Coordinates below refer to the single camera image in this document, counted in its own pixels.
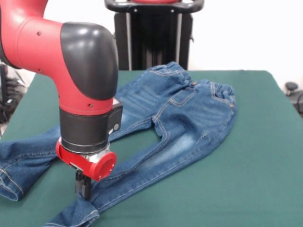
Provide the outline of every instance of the denim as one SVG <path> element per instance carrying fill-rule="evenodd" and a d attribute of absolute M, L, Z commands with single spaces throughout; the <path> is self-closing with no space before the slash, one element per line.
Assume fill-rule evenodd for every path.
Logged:
<path fill-rule="evenodd" d="M 147 69 L 121 87 L 116 98 L 124 109 L 121 129 L 110 135 L 111 142 L 151 127 L 160 141 L 94 182 L 89 201 L 79 194 L 45 227 L 89 226 L 103 211 L 210 155 L 228 136 L 237 110 L 231 86 L 193 81 L 175 62 Z M 56 158 L 59 136 L 57 126 L 36 137 L 1 143 L 0 194 L 20 200 Z"/>

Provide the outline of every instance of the green cloth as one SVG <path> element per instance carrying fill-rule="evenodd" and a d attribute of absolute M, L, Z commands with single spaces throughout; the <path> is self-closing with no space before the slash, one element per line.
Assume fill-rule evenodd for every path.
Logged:
<path fill-rule="evenodd" d="M 119 74 L 119 85 L 141 72 Z M 192 71 L 234 87 L 238 116 L 207 158 L 101 214 L 93 227 L 302 227 L 303 123 L 265 71 Z M 36 76 L 3 140 L 25 138 L 58 124 L 52 81 Z M 153 130 L 114 142 L 124 160 L 157 137 Z M 1 227 L 39 227 L 75 200 L 74 169 L 60 160 L 19 202 L 0 198 Z"/>

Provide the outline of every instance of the red robot arm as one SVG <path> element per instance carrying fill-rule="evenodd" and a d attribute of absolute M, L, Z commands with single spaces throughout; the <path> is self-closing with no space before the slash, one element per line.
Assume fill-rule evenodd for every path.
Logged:
<path fill-rule="evenodd" d="M 108 133 L 114 125 L 120 128 L 122 115 L 121 105 L 113 106 L 118 76 L 115 39 L 101 25 L 44 19 L 47 2 L 0 0 L 0 58 L 13 68 L 54 81 L 61 127 L 58 157 L 100 180 L 110 173 L 116 156 L 98 154 L 108 154 Z M 91 161 L 91 156 L 99 159 Z"/>

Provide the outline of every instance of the black cylindrical housing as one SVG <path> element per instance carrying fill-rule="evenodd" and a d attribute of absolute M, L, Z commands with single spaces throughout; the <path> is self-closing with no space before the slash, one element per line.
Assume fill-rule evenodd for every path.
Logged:
<path fill-rule="evenodd" d="M 82 155 L 98 153 L 108 143 L 108 121 L 109 113 L 80 116 L 60 109 L 62 146 Z"/>

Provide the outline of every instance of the jeans leg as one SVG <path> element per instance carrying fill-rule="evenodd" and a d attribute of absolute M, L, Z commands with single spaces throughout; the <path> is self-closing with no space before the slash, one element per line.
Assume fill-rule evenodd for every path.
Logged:
<path fill-rule="evenodd" d="M 1 143 L 0 195 L 18 201 L 56 158 L 59 127 L 24 140 Z"/>

